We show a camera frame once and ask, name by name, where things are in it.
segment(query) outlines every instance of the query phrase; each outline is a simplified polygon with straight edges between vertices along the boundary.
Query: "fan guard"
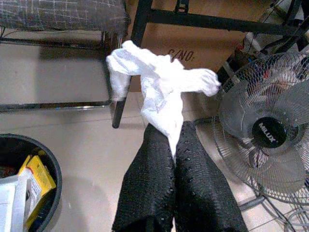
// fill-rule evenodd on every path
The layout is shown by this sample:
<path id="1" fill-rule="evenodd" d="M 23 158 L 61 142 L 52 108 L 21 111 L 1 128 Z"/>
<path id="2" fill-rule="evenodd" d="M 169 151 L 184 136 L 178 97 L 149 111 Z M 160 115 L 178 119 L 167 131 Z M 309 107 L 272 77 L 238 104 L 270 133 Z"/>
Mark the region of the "fan guard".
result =
<path id="1" fill-rule="evenodd" d="M 257 59 L 222 86 L 217 149 L 256 192 L 309 205 L 309 56 Z"/>

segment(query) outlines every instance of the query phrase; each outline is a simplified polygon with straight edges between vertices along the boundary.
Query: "fan logo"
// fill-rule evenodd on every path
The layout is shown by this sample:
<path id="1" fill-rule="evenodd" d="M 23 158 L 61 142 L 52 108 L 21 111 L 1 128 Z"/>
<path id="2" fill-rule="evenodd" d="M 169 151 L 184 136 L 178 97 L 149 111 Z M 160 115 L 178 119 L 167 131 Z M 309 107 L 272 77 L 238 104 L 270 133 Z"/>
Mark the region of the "fan logo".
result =
<path id="1" fill-rule="evenodd" d="M 276 140 L 274 139 L 274 136 L 271 135 L 271 133 L 268 132 L 267 128 L 263 125 L 263 123 L 261 122 L 259 124 L 262 132 L 266 135 L 266 137 L 270 140 L 270 142 L 275 142 Z"/>

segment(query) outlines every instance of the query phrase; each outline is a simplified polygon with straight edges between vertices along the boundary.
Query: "black metal frame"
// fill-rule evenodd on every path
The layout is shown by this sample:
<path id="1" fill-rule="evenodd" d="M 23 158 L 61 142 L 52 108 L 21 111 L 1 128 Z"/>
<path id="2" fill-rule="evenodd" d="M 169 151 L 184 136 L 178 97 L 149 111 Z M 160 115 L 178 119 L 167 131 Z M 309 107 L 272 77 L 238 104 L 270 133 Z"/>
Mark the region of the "black metal frame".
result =
<path id="1" fill-rule="evenodd" d="M 277 25 L 208 15 L 188 14 L 188 0 L 178 0 L 174 12 L 152 9 L 152 2 L 153 0 L 139 0 L 131 36 L 131 39 L 136 46 L 141 45 L 147 23 L 172 24 L 289 36 L 290 38 L 287 39 L 287 42 L 277 50 L 277 53 L 286 52 L 309 29 L 309 18 L 306 18 L 299 27 L 294 27 L 286 24 Z M 301 0 L 292 0 L 288 11 L 288 18 L 286 20 L 287 23 L 295 17 L 300 3 Z M 126 98 L 123 101 L 117 102 L 112 122 L 114 128 L 118 128 L 120 125 L 125 103 Z"/>
<path id="2" fill-rule="evenodd" d="M 84 43 L 14 39 L 5 37 L 0 38 L 0 44 L 87 49 L 87 50 L 98 50 L 110 53 L 113 49 L 120 47 L 121 39 L 122 38 L 118 38 L 117 35 L 109 36 L 107 32 L 102 32 L 100 42 L 97 45 L 84 44 Z M 108 96 L 109 96 L 108 100 L 106 101 L 0 104 L 0 112 L 20 111 L 20 110 L 46 110 L 46 109 L 88 110 L 94 108 L 103 108 L 107 105 L 110 105 L 112 102 L 112 90 L 110 88 L 109 76 L 106 75 L 105 79 L 107 82 Z"/>

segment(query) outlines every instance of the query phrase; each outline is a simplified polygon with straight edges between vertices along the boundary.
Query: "yellow package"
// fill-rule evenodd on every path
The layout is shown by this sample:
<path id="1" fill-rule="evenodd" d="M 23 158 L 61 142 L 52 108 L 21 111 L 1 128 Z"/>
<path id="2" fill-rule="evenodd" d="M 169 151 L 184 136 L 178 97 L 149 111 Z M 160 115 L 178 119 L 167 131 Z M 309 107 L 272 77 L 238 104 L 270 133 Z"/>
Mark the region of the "yellow package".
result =
<path id="1" fill-rule="evenodd" d="M 31 180 L 29 196 L 26 199 L 28 207 L 25 209 L 26 227 L 29 228 L 46 202 L 48 193 L 56 188 L 56 184 L 39 156 L 28 156 L 18 174 L 27 175 Z"/>

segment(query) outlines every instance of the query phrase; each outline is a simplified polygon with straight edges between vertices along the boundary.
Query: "fan blade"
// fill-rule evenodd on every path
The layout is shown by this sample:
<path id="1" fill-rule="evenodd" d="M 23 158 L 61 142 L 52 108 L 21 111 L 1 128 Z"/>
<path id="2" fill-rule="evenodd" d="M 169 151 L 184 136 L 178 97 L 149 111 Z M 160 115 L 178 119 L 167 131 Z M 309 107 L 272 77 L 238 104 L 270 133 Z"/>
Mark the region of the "fan blade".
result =
<path id="1" fill-rule="evenodd" d="M 275 110 L 283 111 L 283 122 L 298 126 L 309 122 L 309 81 L 295 84 L 283 92 L 275 106 Z"/>
<path id="2" fill-rule="evenodd" d="M 304 186 L 305 166 L 294 147 L 284 153 L 272 154 L 259 169 L 255 178 L 268 189 L 291 194 Z"/>
<path id="3" fill-rule="evenodd" d="M 256 110 L 247 108 L 245 97 L 248 81 L 233 86 L 225 95 L 219 108 L 219 119 L 223 129 L 240 139 L 248 137 L 248 126 L 257 118 Z"/>

